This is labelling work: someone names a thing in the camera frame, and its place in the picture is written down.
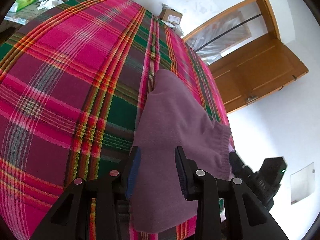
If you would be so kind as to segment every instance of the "black cable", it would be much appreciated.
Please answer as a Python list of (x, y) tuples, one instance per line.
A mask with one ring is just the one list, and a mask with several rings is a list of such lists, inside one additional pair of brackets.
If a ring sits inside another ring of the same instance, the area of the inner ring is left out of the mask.
[(196, 49), (195, 52), (198, 52), (199, 50), (203, 49), (205, 46), (207, 46), (207, 45), (209, 45), (210, 43), (212, 43), (212, 42), (216, 41), (217, 39), (221, 38), (223, 35), (226, 35), (227, 33), (229, 33), (229, 32), (231, 32), (231, 31), (233, 31), (234, 29), (236, 29), (236, 28), (238, 28), (238, 27), (246, 24), (247, 22), (250, 22), (250, 21), (254, 20), (255, 18), (258, 18), (258, 17), (261, 16), (261, 15), (262, 15), (262, 13), (261, 13), (261, 14), (258, 14), (258, 15), (256, 15), (256, 16), (253, 16), (252, 18), (250, 18), (250, 19), (248, 19), (248, 20), (245, 20), (244, 22), (242, 22), (242, 23), (240, 23), (240, 24), (232, 27), (231, 29), (225, 31), (224, 33), (222, 33), (222, 34), (220, 34), (219, 36), (215, 37), (215, 38), (212, 39), (211, 41), (208, 41), (206, 44), (202, 45), (199, 49)]

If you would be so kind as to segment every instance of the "white paper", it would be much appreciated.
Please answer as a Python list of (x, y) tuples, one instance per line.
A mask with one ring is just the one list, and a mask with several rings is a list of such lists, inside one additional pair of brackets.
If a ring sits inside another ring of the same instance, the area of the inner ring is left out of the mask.
[(10, 12), (17, 12), (17, 9), (18, 9), (18, 3), (14, 2), (14, 4), (11, 6), (9, 11)]
[(168, 16), (168, 21), (179, 24), (179, 23), (180, 23), (180, 18), (179, 18), (179, 17), (176, 17), (176, 16), (173, 16), (173, 15), (169, 15), (169, 16)]
[(38, 6), (38, 10), (45, 8), (45, 9), (51, 9), (53, 7), (56, 7), (59, 4), (62, 4), (63, 1), (61, 0), (45, 0), (40, 3), (40, 6)]
[(291, 175), (291, 204), (308, 197), (315, 191), (315, 164), (311, 163)]
[(162, 20), (162, 22), (163, 22), (165, 25), (168, 25), (170, 28), (174, 28), (174, 24), (169, 23), (169, 22), (166, 22), (166, 21), (164, 21), (164, 20)]
[(181, 27), (180, 27), (179, 24), (175, 24), (172, 30), (173, 30), (173, 32), (174, 32), (175, 34), (177, 34), (179, 37), (182, 37), (182, 36), (184, 35), (184, 33), (183, 33), (183, 31), (182, 31), (182, 29), (181, 29)]

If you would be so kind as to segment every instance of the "door frame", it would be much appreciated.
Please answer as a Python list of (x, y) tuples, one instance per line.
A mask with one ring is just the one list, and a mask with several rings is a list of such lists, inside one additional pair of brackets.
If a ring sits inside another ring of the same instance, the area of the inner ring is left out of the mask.
[(241, 7), (243, 7), (247, 4), (253, 3), (253, 2), (257, 2), (259, 9), (262, 13), (263, 19), (266, 23), (268, 32), (271, 33), (274, 38), (281, 40), (276, 17), (275, 17), (273, 10), (272, 10), (272, 6), (271, 6), (269, 0), (244, 0), (241, 3), (238, 3), (238, 4), (228, 8), (227, 10), (217, 14), (215, 17), (209, 19), (208, 21), (206, 21), (205, 23), (203, 23), (202, 25), (200, 25), (199, 27), (194, 29), (191, 33), (184, 36), (182, 39), (184, 41), (187, 41), (193, 35), (197, 34), (199, 31), (206, 28), (208, 25), (212, 24), (213, 22), (218, 21), (221, 18), (225, 17), (226, 15), (240, 9)]

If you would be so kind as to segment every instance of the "label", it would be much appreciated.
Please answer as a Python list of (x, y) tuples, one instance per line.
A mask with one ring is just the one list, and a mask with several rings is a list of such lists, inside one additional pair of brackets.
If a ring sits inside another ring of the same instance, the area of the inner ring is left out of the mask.
[(169, 15), (168, 16), (168, 21), (179, 24), (180, 23), (180, 18), (176, 17), (176, 16), (173, 16), (173, 15)]

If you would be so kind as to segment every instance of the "green package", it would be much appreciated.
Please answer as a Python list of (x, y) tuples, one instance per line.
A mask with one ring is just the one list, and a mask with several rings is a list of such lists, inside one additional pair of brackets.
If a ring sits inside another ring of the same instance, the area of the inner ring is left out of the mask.
[(17, 11), (25, 8), (29, 4), (34, 3), (36, 0), (16, 0), (16, 3), (18, 4)]

